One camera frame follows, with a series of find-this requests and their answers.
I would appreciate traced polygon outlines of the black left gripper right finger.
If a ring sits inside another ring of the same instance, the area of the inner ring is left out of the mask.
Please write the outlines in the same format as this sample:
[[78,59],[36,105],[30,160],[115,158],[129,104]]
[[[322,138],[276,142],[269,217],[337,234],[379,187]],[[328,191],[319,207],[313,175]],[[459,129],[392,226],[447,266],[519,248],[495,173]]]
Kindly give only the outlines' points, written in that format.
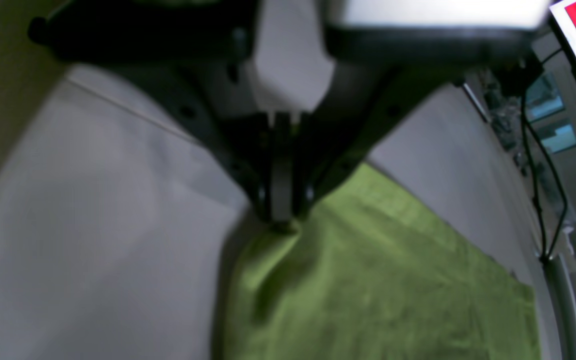
[[301,114],[294,143],[293,213],[306,218],[429,95],[478,66],[517,59],[532,29],[323,28],[333,75],[322,100]]

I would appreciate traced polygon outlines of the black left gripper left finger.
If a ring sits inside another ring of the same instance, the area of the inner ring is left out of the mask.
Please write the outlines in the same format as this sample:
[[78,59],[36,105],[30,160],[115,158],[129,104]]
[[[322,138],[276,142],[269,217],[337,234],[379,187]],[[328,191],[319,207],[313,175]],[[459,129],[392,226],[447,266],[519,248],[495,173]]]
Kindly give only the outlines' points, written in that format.
[[271,219],[268,115],[255,102],[258,0],[67,0],[28,25],[30,41],[63,62],[130,82],[199,141]]

